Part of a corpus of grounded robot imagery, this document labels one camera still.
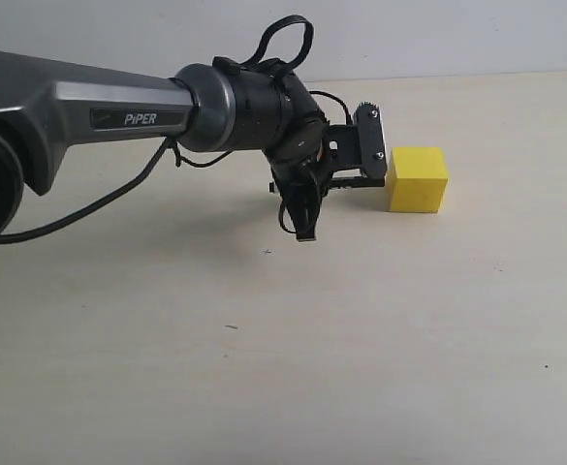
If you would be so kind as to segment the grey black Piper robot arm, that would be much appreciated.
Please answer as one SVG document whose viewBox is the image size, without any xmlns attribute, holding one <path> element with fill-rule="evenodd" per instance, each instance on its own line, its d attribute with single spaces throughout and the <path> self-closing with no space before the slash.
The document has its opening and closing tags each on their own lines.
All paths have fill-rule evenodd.
<svg viewBox="0 0 567 465">
<path fill-rule="evenodd" d="M 304 167 L 328 123 L 295 62 L 217 57 L 169 78 L 0 51 L 0 245 L 67 226 L 6 233 L 25 188 L 51 188 L 67 150 L 158 138 L 163 150 L 262 151 L 286 204 L 315 204 Z"/>
</svg>

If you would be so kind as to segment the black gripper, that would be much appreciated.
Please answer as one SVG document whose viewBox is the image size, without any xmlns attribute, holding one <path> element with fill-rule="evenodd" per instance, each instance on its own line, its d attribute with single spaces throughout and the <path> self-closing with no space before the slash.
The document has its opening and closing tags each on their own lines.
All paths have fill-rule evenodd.
<svg viewBox="0 0 567 465">
<path fill-rule="evenodd" d="M 298 242 L 315 240 L 322 201 L 331 184 L 329 167 L 305 159 L 297 165 L 273 165 L 270 170 L 282 198 L 282 230 Z"/>
</svg>

